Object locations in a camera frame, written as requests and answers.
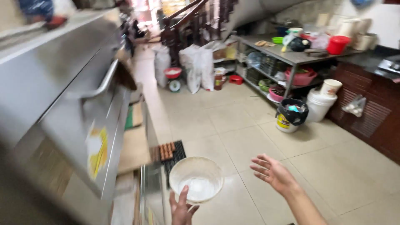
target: hand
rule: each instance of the hand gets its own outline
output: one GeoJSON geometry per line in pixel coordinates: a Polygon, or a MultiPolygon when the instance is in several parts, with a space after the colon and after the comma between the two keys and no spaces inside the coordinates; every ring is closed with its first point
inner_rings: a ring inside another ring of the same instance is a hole
{"type": "Polygon", "coordinates": [[[172,225],[192,225],[193,214],[199,209],[199,206],[192,207],[191,204],[186,204],[189,186],[185,185],[179,195],[179,202],[175,200],[175,193],[173,190],[170,192],[170,205],[172,213],[172,225]]]}
{"type": "Polygon", "coordinates": [[[257,155],[257,158],[251,159],[251,161],[261,166],[250,166],[251,169],[257,171],[254,172],[254,175],[269,183],[283,197],[287,196],[292,190],[299,187],[293,175],[278,160],[275,160],[266,154],[260,154],[257,155]]]}

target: right hand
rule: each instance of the right hand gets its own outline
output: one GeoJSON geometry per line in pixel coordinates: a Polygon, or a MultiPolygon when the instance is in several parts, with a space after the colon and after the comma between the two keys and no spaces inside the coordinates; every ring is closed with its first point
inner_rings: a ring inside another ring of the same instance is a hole
{"type": "Polygon", "coordinates": [[[254,175],[269,183],[283,197],[299,187],[293,175],[278,160],[266,154],[260,154],[251,161],[261,166],[250,165],[250,168],[256,171],[254,175]]]}

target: yellow sticker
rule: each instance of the yellow sticker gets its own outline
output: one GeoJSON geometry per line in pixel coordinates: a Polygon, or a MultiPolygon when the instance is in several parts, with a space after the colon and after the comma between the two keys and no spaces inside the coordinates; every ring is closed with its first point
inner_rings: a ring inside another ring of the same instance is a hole
{"type": "Polygon", "coordinates": [[[107,161],[107,131],[103,129],[92,128],[88,139],[88,170],[90,176],[95,179],[99,170],[101,170],[107,161]]]}
{"type": "Polygon", "coordinates": [[[282,114],[279,114],[277,123],[278,123],[278,126],[284,128],[284,129],[289,129],[289,127],[290,127],[290,122],[287,121],[285,116],[282,114]]]}

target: tiled floor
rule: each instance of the tiled floor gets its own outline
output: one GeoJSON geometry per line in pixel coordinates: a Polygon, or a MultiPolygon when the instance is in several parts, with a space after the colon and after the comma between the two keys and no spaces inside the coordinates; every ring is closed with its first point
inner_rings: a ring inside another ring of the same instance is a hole
{"type": "Polygon", "coordinates": [[[282,133],[275,109],[245,84],[196,94],[185,87],[180,93],[160,89],[153,58],[139,48],[134,67],[159,142],[182,139],[188,156],[214,160],[226,176],[222,192],[200,207],[194,225],[295,222],[285,200],[252,175],[248,165],[258,153],[281,160],[330,225],[400,224],[400,166],[378,151],[328,120],[282,133]]]}

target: plastic stool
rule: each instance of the plastic stool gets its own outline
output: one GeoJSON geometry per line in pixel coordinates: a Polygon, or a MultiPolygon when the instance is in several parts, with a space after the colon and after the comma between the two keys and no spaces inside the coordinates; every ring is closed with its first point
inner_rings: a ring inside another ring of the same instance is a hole
{"type": "Polygon", "coordinates": [[[243,78],[238,75],[231,75],[229,77],[229,83],[241,85],[243,84],[243,78]]]}

